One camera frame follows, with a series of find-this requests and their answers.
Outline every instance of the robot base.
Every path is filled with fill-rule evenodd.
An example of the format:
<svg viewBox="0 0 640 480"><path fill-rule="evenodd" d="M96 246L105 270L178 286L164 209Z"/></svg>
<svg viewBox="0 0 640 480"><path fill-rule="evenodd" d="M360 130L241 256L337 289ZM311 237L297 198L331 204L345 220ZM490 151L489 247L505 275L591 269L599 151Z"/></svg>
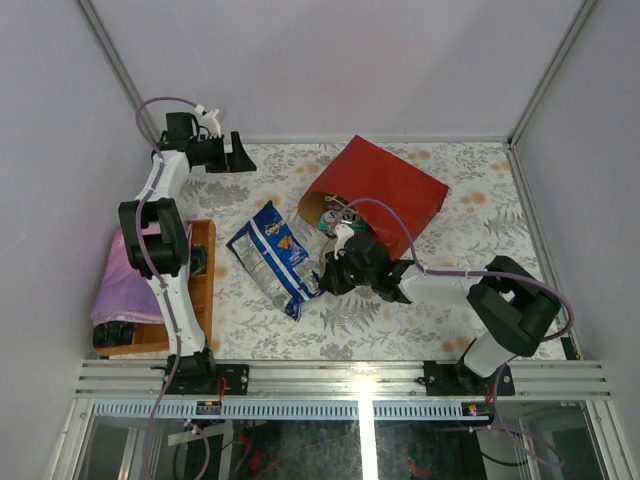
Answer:
<svg viewBox="0 0 640 480"><path fill-rule="evenodd" d="M176 356L167 359L168 375ZM178 370L167 394L169 395L246 395L249 387L249 365L216 364L211 350L206 347L188 357L180 357Z"/></svg>
<svg viewBox="0 0 640 480"><path fill-rule="evenodd" d="M465 370L468 369L460 362L440 363L427 361L424 362L424 377L418 378L417 381L427 388L427 396L486 396L487 389L493 385L495 377L492 375L486 379L481 379L471 371L465 372ZM498 395L510 397L515 394L511 369L507 365L498 384Z"/></svg>

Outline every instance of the white wall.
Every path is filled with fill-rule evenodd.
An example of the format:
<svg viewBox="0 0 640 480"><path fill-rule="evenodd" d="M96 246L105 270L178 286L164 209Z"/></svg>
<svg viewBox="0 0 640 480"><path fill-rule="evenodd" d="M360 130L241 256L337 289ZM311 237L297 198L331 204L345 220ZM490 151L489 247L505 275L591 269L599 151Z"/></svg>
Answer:
<svg viewBox="0 0 640 480"><path fill-rule="evenodd" d="M519 145L580 343L640 462L640 3L601 2Z"/></svg>
<svg viewBox="0 0 640 480"><path fill-rule="evenodd" d="M89 345L117 206L148 172L71 1L0 3L0 465L41 478Z"/></svg>
<svg viewBox="0 0 640 480"><path fill-rule="evenodd" d="M143 97L244 138L507 136L581 0L94 0Z"/></svg>

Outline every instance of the red wire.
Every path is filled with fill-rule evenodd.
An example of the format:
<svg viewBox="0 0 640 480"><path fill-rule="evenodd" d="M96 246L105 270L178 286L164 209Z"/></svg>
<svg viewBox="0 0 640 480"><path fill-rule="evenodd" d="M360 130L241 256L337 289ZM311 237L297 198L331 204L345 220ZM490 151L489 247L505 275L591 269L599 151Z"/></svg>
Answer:
<svg viewBox="0 0 640 480"><path fill-rule="evenodd" d="M414 462L412 458L410 458L410 459L407 461L407 464L409 465L409 471L410 471L413 475L415 475L416 477L419 477L419 478L429 478L429 477L432 477L432 476L433 476L433 471L432 471L432 470L424 470L424 469L422 469L422 468L419 468L419 467L416 465L416 462Z"/></svg>
<svg viewBox="0 0 640 480"><path fill-rule="evenodd" d="M222 380L222 390L220 389L220 380ZM224 398L224 392L227 390L227 379L222 377L218 380L218 397L220 397L220 409L222 409L222 399Z"/></svg>
<svg viewBox="0 0 640 480"><path fill-rule="evenodd" d="M489 402L493 398L493 385L487 386L487 395L484 397L484 403L489 405Z"/></svg>

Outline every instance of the glass panel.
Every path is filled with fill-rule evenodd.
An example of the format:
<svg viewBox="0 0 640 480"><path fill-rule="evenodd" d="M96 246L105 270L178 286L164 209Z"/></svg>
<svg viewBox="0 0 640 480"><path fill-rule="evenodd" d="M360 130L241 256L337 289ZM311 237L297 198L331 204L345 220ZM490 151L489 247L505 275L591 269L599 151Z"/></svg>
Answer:
<svg viewBox="0 0 640 480"><path fill-rule="evenodd" d="M460 421L427 421L411 417L411 408L390 409L396 413L374 420L373 407L370 402L367 405L360 401L360 419L356 421L199 420L211 449L204 478L369 479L375 478L376 472L380 480L606 478L579 403L503 402L500 407L510 428L557 449L564 459L561 468L545 465L557 462L557 458L540 441L532 442L531 436L518 435L517 439L539 460L517 450L509 436L499 431L497 421L491 431L470 433L464 425L473 418L474 425L482 428L478 420L485 413L483 406L470 410L464 405L462 411L469 412L467 421L465 417ZM376 402L376 407L383 405ZM407 402L407 407L412 405L425 404ZM87 448L86 478L145 479L142 442L146 423L146 419L98 418L91 448ZM150 439L154 479L193 479L202 469L204 442L199 436L185 434L183 421L156 421Z"/></svg>
<svg viewBox="0 0 640 480"><path fill-rule="evenodd" d="M204 420L197 424L210 435L206 479L362 478L357 421ZM90 456L85 456L84 467L89 465L86 478L146 479L141 453L145 427L145 419L100 417L90 451L87 448ZM130 474L124 476L123 454L130 429L139 429L139 435ZM180 442L183 432L182 421L154 422L149 456L155 480L193 479L201 471L204 442L199 436ZM85 478L84 469L79 478Z"/></svg>
<svg viewBox="0 0 640 480"><path fill-rule="evenodd" d="M378 478L396 479L470 479L509 480L533 478L549 480L600 480L607 478L600 469L591 441L584 409L580 404L503 402L500 411L510 428L530 436L516 435L538 461L515 448L513 440L499 430L477 427L473 433L466 422L396 421L375 422ZM554 453L539 440L557 449L562 467Z"/></svg>

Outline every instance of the pink cloth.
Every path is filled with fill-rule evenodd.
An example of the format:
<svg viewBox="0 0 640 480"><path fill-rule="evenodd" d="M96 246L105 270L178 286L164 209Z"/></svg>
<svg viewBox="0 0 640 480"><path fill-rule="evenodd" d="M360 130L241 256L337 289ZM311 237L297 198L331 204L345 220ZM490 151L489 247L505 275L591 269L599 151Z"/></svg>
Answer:
<svg viewBox="0 0 640 480"><path fill-rule="evenodd" d="M191 224L185 227L191 239ZM150 225L145 233L159 233L158 225ZM122 230L118 228L109 251L107 268L91 312L94 325L119 320L134 323L164 323L151 287L140 272L131 268L124 247Z"/></svg>

